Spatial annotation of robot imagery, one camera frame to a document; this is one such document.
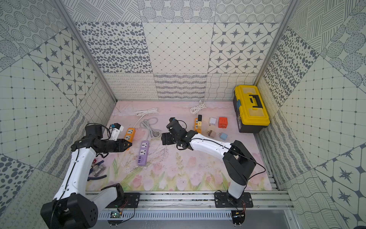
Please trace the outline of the purple power strip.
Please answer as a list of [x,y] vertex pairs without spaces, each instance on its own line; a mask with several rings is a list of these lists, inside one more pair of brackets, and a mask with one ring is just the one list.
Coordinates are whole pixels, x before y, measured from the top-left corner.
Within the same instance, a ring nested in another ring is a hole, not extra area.
[[141,147],[140,147],[140,150],[139,150],[139,156],[138,156],[138,159],[137,159],[137,165],[138,166],[146,166],[149,145],[150,145],[150,142],[148,140],[142,141]]

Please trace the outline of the pink charger plug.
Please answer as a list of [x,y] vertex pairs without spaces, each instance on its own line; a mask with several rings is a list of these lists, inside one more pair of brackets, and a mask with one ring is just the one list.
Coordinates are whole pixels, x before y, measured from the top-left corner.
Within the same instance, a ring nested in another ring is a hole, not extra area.
[[207,135],[211,138],[215,138],[216,132],[214,130],[207,130]]

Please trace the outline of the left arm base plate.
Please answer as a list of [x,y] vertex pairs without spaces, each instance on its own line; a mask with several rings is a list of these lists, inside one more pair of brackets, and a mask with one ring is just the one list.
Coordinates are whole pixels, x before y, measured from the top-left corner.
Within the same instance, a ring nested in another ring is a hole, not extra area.
[[115,201],[110,203],[106,209],[117,209],[117,208],[132,208],[136,209],[139,205],[141,193],[127,192],[124,193],[124,197],[117,198]]

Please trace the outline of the blue charger plug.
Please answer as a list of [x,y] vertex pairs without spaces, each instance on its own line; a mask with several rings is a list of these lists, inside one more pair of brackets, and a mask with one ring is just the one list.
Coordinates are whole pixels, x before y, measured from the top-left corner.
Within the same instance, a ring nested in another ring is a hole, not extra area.
[[227,138],[228,138],[228,134],[226,134],[226,133],[220,133],[220,134],[219,134],[219,137],[220,137],[222,140],[227,140]]

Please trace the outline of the small orange power strip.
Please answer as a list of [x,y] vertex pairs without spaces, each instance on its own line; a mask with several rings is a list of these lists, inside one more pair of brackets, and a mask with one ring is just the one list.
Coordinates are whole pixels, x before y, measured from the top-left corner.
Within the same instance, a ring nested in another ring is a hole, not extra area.
[[195,119],[195,122],[194,122],[194,131],[196,131],[199,134],[202,132],[202,127],[197,128],[197,118]]

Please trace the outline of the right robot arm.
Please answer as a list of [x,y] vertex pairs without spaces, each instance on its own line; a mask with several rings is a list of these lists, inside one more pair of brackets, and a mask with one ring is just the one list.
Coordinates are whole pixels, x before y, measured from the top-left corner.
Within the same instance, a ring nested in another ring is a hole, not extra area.
[[163,145],[176,145],[178,150],[192,150],[207,153],[223,160],[232,180],[228,194],[240,199],[257,162],[244,144],[238,140],[227,143],[205,137],[202,134],[184,129],[174,117],[169,119],[167,133],[161,136]]

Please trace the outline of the red cube adapter plug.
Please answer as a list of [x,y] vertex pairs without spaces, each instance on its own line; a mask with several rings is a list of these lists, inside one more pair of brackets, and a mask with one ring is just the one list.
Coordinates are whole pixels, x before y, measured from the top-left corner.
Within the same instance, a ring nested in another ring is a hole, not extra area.
[[227,117],[219,117],[218,120],[218,127],[222,129],[226,129],[228,126],[228,119]]

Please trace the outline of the large orange power strip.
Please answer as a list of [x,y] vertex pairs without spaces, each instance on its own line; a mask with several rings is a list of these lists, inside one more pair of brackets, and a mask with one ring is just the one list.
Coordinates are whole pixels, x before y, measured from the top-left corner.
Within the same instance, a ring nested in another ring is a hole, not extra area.
[[128,128],[124,139],[127,140],[128,142],[132,143],[135,133],[136,133],[136,129],[134,127]]

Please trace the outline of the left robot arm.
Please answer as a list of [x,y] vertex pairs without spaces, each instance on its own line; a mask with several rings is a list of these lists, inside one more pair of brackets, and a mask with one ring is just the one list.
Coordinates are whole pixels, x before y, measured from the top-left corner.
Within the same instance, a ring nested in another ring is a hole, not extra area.
[[86,135],[71,146],[71,162],[60,189],[49,203],[43,204],[41,217],[50,229],[89,229],[95,226],[98,214],[111,203],[116,205],[125,199],[122,186],[117,183],[104,187],[92,199],[85,196],[92,162],[98,155],[126,151],[132,144],[119,138],[123,126],[118,123],[106,128],[91,123],[85,126]]

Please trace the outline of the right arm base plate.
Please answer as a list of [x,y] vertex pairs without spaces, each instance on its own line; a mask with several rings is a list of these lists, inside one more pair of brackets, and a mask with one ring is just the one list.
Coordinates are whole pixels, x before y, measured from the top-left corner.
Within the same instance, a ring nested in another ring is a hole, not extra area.
[[239,199],[235,199],[228,192],[216,191],[213,195],[216,208],[252,208],[254,206],[249,192],[243,192]]

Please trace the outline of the white charger plug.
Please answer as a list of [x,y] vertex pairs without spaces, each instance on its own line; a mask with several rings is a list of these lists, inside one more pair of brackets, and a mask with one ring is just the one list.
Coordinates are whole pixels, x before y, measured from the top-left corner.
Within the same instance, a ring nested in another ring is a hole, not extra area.
[[211,125],[211,126],[215,126],[216,125],[216,122],[217,122],[217,119],[214,118],[214,117],[211,117],[209,119],[209,125]]

